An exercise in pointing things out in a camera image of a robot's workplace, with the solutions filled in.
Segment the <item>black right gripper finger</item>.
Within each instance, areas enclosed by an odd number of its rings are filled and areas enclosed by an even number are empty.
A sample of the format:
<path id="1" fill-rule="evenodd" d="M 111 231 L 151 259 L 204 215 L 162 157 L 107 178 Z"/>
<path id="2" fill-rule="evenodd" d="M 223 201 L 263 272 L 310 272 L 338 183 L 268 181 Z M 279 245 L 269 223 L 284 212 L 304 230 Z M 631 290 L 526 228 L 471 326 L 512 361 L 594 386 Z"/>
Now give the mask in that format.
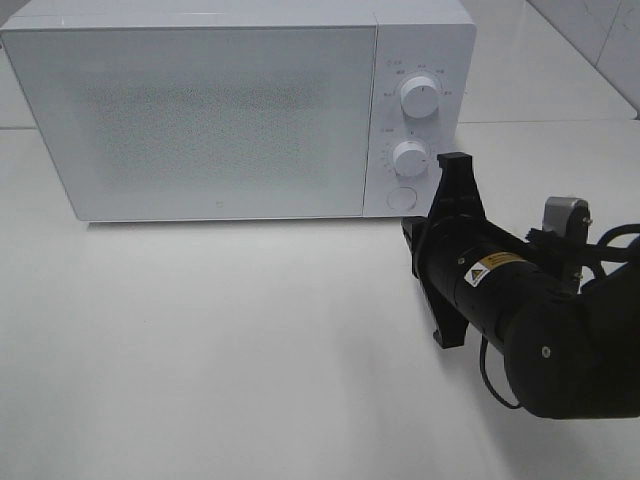
<path id="1" fill-rule="evenodd" d="M 441 178 L 429 217 L 441 220 L 449 217 L 485 219 L 473 171 L 473 157 L 464 152 L 439 154 L 437 162 Z"/>
<path id="2" fill-rule="evenodd" d="M 418 260 L 424 250 L 425 238 L 428 233 L 428 218 L 424 216 L 404 217 L 401 220 L 401 228 L 412 259 Z"/>

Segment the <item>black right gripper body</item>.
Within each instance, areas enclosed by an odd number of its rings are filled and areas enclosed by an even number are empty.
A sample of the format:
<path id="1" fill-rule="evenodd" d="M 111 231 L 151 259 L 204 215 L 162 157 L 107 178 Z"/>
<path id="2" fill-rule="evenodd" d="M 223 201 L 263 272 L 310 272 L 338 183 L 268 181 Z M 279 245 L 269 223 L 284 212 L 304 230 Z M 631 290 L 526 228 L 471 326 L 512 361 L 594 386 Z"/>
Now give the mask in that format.
<path id="1" fill-rule="evenodd" d="M 470 325 L 489 340 L 540 336 L 540 267 L 487 221 L 428 219 L 423 253 L 412 261 L 436 340 L 463 340 Z"/>

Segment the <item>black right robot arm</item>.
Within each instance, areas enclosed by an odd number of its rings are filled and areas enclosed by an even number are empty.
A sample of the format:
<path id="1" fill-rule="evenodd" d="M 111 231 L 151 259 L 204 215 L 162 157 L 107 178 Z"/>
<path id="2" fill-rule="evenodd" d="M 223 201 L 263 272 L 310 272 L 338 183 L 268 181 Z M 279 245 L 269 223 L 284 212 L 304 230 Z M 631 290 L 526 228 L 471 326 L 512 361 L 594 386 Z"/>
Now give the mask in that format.
<path id="1" fill-rule="evenodd" d="M 518 238 L 490 222 L 472 159 L 438 158 L 442 174 L 425 217 L 401 226 L 412 272 L 444 349 L 469 327 L 503 357 L 511 407 L 551 419 L 639 413 L 639 228 L 588 242 L 588 203 L 546 201 L 540 228 Z"/>

